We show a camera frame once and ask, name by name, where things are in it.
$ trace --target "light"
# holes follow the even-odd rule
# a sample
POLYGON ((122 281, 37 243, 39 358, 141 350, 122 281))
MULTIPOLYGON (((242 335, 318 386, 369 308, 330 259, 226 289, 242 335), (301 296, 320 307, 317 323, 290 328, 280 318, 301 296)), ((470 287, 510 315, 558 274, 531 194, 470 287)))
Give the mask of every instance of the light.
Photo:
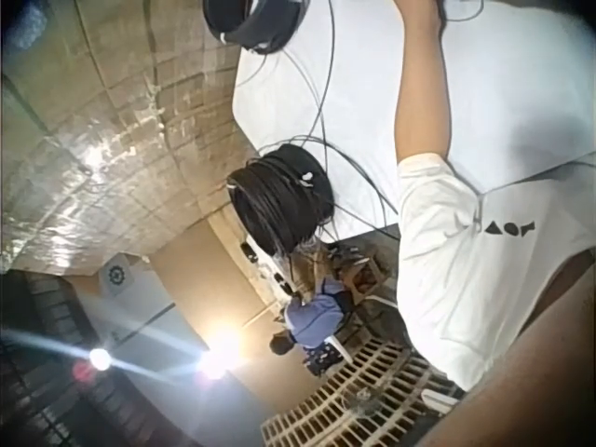
POLYGON ((196 367, 210 380, 221 379, 227 371, 225 359, 214 351, 203 354, 196 367))
POLYGON ((240 336, 235 331, 221 331, 213 337, 211 350, 205 352, 196 368, 210 380, 218 380, 225 373, 244 363, 240 355, 240 336))
POLYGON ((95 348, 89 352, 89 361, 97 371, 105 371, 112 365, 112 356, 105 349, 95 348))

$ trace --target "wall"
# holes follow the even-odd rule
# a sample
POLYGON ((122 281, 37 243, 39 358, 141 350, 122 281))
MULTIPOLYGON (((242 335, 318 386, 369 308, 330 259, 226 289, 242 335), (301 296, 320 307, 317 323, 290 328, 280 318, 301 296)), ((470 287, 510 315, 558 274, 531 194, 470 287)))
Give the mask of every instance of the wall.
POLYGON ((126 340, 111 353, 134 365, 136 371, 125 370, 130 381, 189 436, 207 447, 261 445, 259 426, 273 414, 271 406, 231 374, 217 382, 197 380, 196 362, 207 345, 151 266, 135 261, 134 281, 117 296, 109 295, 101 275, 68 278, 98 335, 108 346, 126 340))
MULTIPOLYGON (((239 328, 264 303, 229 256, 208 222, 200 222, 150 257, 151 264, 184 317, 209 344, 222 326, 239 328)), ((251 361, 234 375, 261 400, 283 412, 320 385, 294 349, 284 357, 271 353, 271 335, 281 329, 270 314, 243 332, 251 361)))

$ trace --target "white cloth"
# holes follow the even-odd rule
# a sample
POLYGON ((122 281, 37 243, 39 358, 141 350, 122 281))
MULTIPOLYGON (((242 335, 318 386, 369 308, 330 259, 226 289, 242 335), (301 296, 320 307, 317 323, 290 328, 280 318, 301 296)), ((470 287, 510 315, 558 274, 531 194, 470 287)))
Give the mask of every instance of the white cloth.
POLYGON ((403 160, 399 177, 400 313, 416 349, 470 389, 562 264, 596 246, 596 170, 564 166, 477 196, 424 154, 403 160))

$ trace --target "coiled cable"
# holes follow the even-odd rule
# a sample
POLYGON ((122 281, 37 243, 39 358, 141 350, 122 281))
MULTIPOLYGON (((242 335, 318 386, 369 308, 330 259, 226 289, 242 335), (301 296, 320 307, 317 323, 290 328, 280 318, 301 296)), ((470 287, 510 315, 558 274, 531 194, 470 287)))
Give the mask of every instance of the coiled cable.
POLYGON ((240 221, 268 255, 288 255, 333 216, 332 187, 305 149, 282 144, 230 174, 230 200, 240 221))

